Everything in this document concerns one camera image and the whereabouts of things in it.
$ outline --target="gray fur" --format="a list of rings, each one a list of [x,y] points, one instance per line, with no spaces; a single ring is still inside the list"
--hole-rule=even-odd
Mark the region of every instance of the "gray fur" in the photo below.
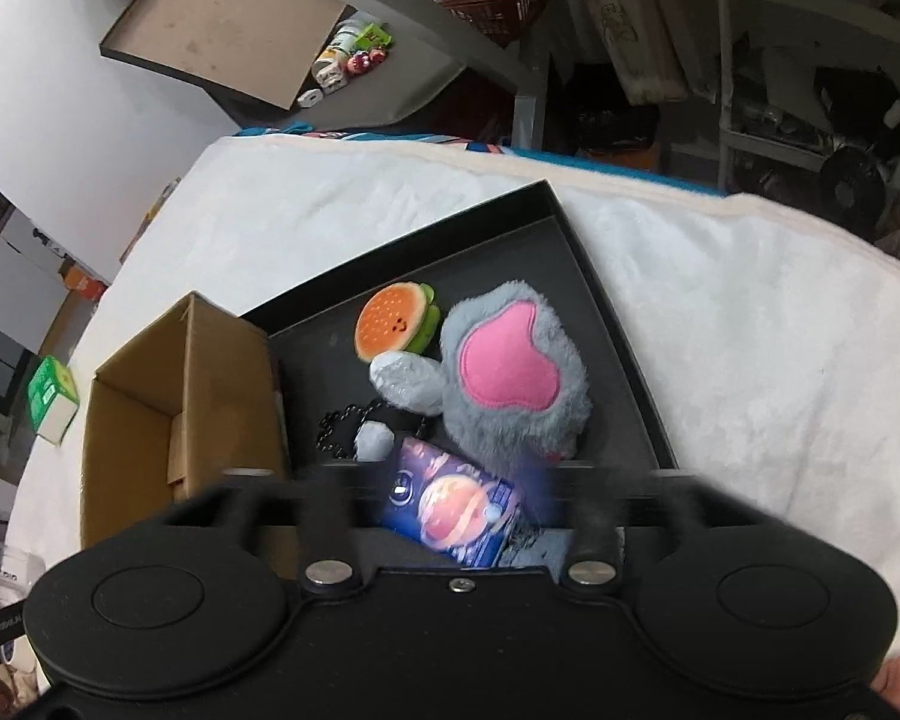
[[[458,356],[463,340],[477,325],[499,316],[517,300],[538,306],[533,322],[533,345],[559,369],[557,400],[543,412],[519,406],[486,409],[461,388]],[[516,470],[521,452],[540,455],[567,446],[569,437],[583,429],[592,404],[586,394],[586,368],[576,346],[567,337],[556,312],[543,295],[523,281],[509,281],[478,298],[463,300],[447,314],[440,332],[440,352],[447,374],[443,391],[443,424],[464,453],[487,470],[506,476]]]

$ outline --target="hand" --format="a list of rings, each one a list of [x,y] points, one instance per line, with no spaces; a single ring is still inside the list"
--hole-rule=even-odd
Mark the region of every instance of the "hand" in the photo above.
[[[900,712],[900,656],[890,658],[880,666],[871,688]]]

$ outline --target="screw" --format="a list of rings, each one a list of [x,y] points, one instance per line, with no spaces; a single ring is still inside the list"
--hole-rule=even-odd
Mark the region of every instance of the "screw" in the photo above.
[[[617,569],[601,560],[581,560],[575,562],[567,571],[570,579],[577,584],[606,584],[617,576]]]
[[[341,584],[353,576],[353,569],[342,560],[318,560],[307,566],[303,572],[314,584]]]
[[[477,589],[477,583],[472,579],[458,577],[457,579],[450,580],[449,587],[454,592],[472,592]]]

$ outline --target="open cardboard box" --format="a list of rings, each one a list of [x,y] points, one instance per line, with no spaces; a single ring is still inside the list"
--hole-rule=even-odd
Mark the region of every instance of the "open cardboard box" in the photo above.
[[[83,438],[80,541],[113,536],[251,467],[286,467],[266,335],[195,293],[97,371]]]

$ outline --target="green snack package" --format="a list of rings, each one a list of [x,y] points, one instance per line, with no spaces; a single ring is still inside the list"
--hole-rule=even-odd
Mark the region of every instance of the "green snack package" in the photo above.
[[[375,23],[369,23],[357,34],[357,42],[354,44],[358,52],[368,52],[370,49],[388,49],[394,38],[391,38]]]
[[[31,422],[36,435],[60,443],[79,408],[77,385],[70,371],[56,357],[45,357],[26,385]]]

